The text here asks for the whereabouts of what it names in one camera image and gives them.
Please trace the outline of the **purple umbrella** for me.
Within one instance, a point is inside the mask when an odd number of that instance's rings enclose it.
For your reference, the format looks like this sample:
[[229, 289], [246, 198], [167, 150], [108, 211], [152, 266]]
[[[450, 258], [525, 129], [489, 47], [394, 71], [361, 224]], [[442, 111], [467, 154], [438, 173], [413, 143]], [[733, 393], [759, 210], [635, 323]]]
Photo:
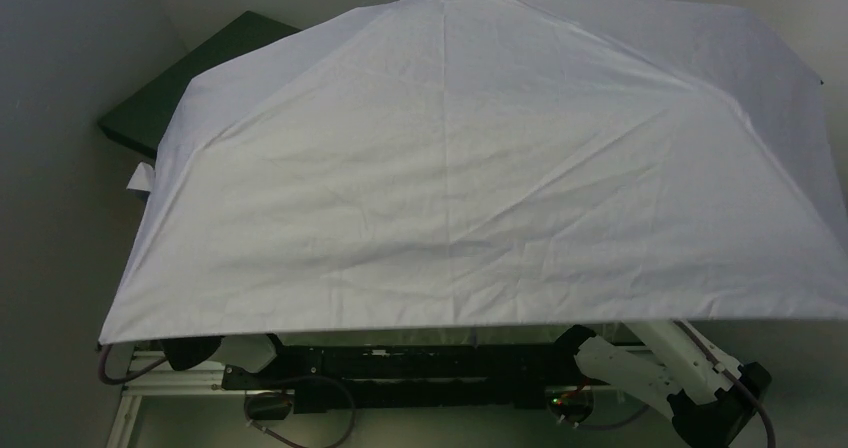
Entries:
[[399, 0], [194, 77], [102, 344], [843, 319], [819, 76], [752, 12]]

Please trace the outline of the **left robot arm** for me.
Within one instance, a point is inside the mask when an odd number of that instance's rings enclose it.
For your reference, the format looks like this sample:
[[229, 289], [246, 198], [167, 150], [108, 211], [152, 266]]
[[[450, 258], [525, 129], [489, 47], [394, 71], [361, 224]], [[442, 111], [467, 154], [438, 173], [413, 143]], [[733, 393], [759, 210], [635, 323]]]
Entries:
[[269, 334], [172, 338], [161, 340], [160, 345], [176, 371], [214, 361], [257, 373], [278, 356], [278, 342]]

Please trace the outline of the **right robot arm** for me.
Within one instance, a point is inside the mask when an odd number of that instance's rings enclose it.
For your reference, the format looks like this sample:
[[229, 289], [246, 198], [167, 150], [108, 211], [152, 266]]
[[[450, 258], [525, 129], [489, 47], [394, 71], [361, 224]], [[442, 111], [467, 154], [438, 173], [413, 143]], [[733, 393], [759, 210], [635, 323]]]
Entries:
[[570, 327], [555, 341], [558, 360], [581, 376], [579, 390], [598, 380], [630, 395], [642, 402], [641, 413], [654, 410], [669, 420], [690, 447], [727, 447], [753, 417], [763, 424], [767, 446], [776, 446], [776, 429], [763, 406], [772, 383], [765, 367], [740, 362], [684, 320], [627, 327], [653, 361], [583, 325]]

